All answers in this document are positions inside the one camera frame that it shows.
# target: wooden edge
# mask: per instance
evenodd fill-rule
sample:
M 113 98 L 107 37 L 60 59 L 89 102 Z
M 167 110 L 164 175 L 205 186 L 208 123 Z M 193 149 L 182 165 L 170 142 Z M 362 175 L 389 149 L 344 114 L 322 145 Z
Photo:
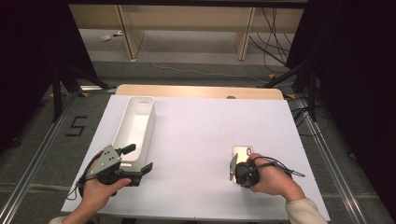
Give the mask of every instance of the wooden edge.
M 116 95 L 148 95 L 173 97 L 205 97 L 283 100 L 283 94 L 277 89 L 257 89 L 240 87 L 203 87 L 203 86 L 160 86 L 131 85 L 118 86 Z

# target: small white object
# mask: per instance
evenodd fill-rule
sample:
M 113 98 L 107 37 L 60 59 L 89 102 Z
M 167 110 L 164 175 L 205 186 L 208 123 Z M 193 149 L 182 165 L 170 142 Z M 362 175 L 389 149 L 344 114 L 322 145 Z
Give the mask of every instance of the small white object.
M 111 40 L 111 37 L 109 35 L 102 36 L 102 41 L 103 42 L 106 42 L 106 41 L 109 41 L 109 40 Z

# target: gray floor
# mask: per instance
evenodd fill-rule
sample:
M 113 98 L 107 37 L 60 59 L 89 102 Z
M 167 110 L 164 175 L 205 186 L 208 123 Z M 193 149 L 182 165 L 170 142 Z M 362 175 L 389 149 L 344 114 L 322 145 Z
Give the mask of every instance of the gray floor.
M 145 83 L 255 87 L 268 82 L 269 74 L 279 75 L 266 69 L 264 62 L 272 70 L 287 71 L 279 62 L 268 56 L 263 57 L 262 51 L 255 48 L 253 43 L 249 43 L 246 59 L 242 62 L 238 61 L 231 33 L 147 32 L 137 59 L 131 61 L 127 57 L 121 36 L 112 37 L 107 42 L 101 40 L 101 36 L 112 36 L 116 32 L 81 30 L 98 76 L 114 85 Z M 260 42 L 257 35 L 252 36 Z M 261 34 L 261 37 L 266 40 L 268 34 Z M 279 36 L 279 41 L 283 48 L 290 47 L 284 36 Z M 269 48 L 269 50 L 279 56 L 277 49 Z M 291 93 L 291 82 L 292 80 L 287 80 L 278 87 L 284 93 Z M 22 145 L 9 148 L 0 157 L 1 204 L 4 204 L 21 179 L 36 149 L 39 148 L 46 130 L 51 125 L 50 93 L 49 90 L 43 98 L 44 104 L 37 109 L 22 133 Z M 11 223 L 47 223 L 52 217 L 60 215 L 63 198 L 73 183 L 109 97 L 110 94 L 91 93 L 85 98 L 78 97 L 71 105 L 64 119 L 64 128 L 57 133 L 46 159 Z M 289 104 L 290 110 L 298 108 L 295 100 L 289 100 Z M 359 167 L 359 163 L 347 156 L 347 143 L 339 133 L 331 115 L 325 109 L 318 109 L 317 114 L 317 124 L 368 223 L 394 223 Z M 86 128 L 81 137 L 70 138 L 66 135 L 73 132 L 68 127 L 75 116 L 87 116 L 87 119 L 82 119 L 79 123 Z M 298 126 L 298 130 L 319 190 L 330 213 L 331 223 L 353 223 L 324 165 L 315 139 L 304 121 Z M 120 218 L 101 218 L 101 223 L 120 222 Z M 138 223 L 173 224 L 181 221 L 141 219 Z

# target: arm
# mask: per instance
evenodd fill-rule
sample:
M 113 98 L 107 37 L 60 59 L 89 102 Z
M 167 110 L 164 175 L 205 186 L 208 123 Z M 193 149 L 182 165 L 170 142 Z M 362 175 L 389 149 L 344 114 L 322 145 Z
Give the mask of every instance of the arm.
M 97 211 L 105 207 L 111 195 L 131 183 L 131 179 L 120 179 L 112 185 L 104 185 L 96 178 L 87 180 L 81 203 L 67 217 L 56 217 L 49 224 L 86 224 Z
M 253 160 L 260 156 L 260 154 L 253 153 L 247 160 Z M 258 166 L 269 161 L 258 158 L 254 162 Z M 259 169 L 259 175 L 259 183 L 252 186 L 250 190 L 284 197 L 287 201 L 286 211 L 292 224 L 327 223 L 318 212 L 314 202 L 305 198 L 302 188 L 293 179 L 288 177 L 285 172 L 275 166 L 266 166 Z

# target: sleeve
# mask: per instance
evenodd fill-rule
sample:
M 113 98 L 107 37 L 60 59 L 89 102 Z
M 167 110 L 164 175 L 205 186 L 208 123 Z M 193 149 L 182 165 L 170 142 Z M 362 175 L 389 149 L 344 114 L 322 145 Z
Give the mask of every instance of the sleeve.
M 65 217 L 56 217 L 53 218 L 49 224 L 62 224 L 62 221 L 64 220 Z
M 307 198 L 286 203 L 286 212 L 289 215 L 291 224 L 327 223 L 319 213 L 315 203 Z

